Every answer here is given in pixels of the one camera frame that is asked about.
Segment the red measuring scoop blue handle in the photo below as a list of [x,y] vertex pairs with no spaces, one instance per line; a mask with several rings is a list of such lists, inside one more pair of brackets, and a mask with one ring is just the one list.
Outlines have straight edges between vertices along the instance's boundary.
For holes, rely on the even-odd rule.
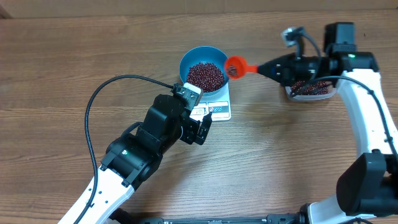
[[227,60],[224,63],[224,70],[226,73],[227,68],[233,65],[236,67],[239,77],[238,78],[232,78],[233,80],[237,80],[245,76],[247,73],[257,73],[257,65],[248,65],[246,59],[242,56],[234,55],[231,57],[228,57]]

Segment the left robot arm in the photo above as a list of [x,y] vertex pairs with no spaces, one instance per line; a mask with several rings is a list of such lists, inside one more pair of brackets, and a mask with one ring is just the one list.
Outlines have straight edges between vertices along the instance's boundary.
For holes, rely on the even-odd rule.
[[107,148],[91,182],[60,223],[104,223],[160,166],[165,152],[178,140],[202,145],[212,118],[190,114],[203,91],[176,83],[171,95],[158,95],[145,120],[125,130]]

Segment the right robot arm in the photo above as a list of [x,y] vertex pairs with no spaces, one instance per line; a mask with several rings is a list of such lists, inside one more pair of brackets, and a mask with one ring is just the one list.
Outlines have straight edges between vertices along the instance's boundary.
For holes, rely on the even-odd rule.
[[314,57],[303,54],[307,33],[301,27],[282,33],[295,53],[266,62],[256,72],[282,86],[297,81],[301,93],[309,84],[328,81],[341,96],[351,121],[357,159],[340,176],[328,199],[304,207],[307,223],[367,223],[397,213],[397,128],[383,96],[374,55],[360,52],[354,24],[325,27],[324,47]]

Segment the white digital kitchen scale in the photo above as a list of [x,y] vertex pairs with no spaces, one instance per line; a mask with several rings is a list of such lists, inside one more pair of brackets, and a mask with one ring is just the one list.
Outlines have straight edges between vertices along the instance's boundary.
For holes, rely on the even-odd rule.
[[211,113],[212,121],[229,121],[231,119],[229,83],[215,92],[204,93],[190,117],[202,122],[203,117],[209,113]]

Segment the red beans in scoop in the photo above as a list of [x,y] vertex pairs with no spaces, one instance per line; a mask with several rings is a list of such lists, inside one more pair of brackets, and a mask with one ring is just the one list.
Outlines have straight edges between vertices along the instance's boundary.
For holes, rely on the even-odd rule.
[[227,68],[226,73],[227,73],[227,75],[228,75],[230,78],[238,78],[238,77],[239,77],[239,73],[238,73],[236,67],[233,66],[233,65],[230,65],[230,66]]

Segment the red beans in bowl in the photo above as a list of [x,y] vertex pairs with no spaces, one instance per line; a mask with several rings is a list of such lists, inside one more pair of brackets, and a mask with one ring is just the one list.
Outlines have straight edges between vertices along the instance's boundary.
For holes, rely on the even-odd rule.
[[187,82],[209,93],[219,90],[224,85],[225,77],[215,64],[200,62],[189,68]]

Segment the blue plastic bowl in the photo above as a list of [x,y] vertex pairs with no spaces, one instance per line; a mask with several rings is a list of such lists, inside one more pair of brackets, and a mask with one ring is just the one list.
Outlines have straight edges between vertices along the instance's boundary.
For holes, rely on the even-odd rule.
[[210,62],[215,64],[223,72],[225,77],[225,82],[223,86],[225,86],[225,84],[229,82],[229,78],[227,77],[224,71],[224,63],[226,59],[227,59],[226,54],[222,52],[220,49],[217,49],[216,47],[211,47],[211,46],[195,47],[189,50],[180,61],[179,65],[180,79],[182,83],[188,83],[187,75],[190,67],[200,62],[203,63]]

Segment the red adzuki beans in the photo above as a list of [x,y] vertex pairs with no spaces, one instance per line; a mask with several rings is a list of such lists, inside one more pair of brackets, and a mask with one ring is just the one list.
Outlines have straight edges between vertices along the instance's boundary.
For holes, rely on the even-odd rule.
[[[310,84],[300,95],[326,95],[329,93],[330,82],[316,82]],[[297,81],[291,87],[290,90],[293,92],[299,92],[305,87],[305,81]]]

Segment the clear plastic food container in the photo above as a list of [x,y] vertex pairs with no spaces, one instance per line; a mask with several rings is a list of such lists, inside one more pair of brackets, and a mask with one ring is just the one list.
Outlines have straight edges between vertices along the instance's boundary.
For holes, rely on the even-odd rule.
[[337,93],[336,88],[333,87],[332,84],[324,84],[319,87],[315,87],[309,89],[304,95],[297,95],[295,97],[291,97],[290,94],[292,92],[291,87],[285,87],[285,92],[287,98],[291,101],[297,102],[307,102],[307,101],[317,101],[317,100],[325,100],[331,98]]

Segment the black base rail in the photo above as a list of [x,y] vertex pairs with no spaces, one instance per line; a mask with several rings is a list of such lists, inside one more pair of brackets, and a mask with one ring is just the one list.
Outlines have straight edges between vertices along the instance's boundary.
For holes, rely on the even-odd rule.
[[269,214],[264,217],[232,217],[232,218],[183,218],[171,219],[161,217],[145,217],[132,215],[118,208],[110,216],[119,223],[133,224],[309,224],[307,216],[302,213]]

